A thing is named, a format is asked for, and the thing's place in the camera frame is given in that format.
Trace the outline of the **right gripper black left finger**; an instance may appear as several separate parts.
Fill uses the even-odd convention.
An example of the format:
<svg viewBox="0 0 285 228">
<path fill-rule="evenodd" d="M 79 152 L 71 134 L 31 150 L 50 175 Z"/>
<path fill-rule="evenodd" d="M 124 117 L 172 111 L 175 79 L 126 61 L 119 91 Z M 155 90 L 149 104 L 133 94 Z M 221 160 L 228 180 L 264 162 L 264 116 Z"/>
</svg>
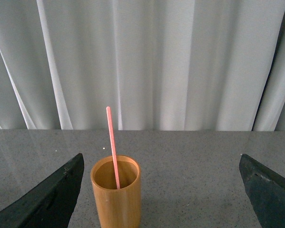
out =
<svg viewBox="0 0 285 228">
<path fill-rule="evenodd" d="M 74 212 L 84 172 L 77 154 L 20 199 L 0 211 L 0 228 L 66 228 Z"/>
</svg>

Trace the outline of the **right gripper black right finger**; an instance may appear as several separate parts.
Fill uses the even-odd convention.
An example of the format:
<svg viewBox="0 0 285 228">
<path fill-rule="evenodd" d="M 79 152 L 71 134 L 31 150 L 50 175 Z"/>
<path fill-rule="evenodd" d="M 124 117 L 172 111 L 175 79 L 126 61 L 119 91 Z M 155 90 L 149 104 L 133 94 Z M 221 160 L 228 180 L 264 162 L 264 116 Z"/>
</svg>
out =
<svg viewBox="0 0 285 228">
<path fill-rule="evenodd" d="M 239 171 L 261 227 L 285 228 L 285 178 L 247 154 Z"/>
</svg>

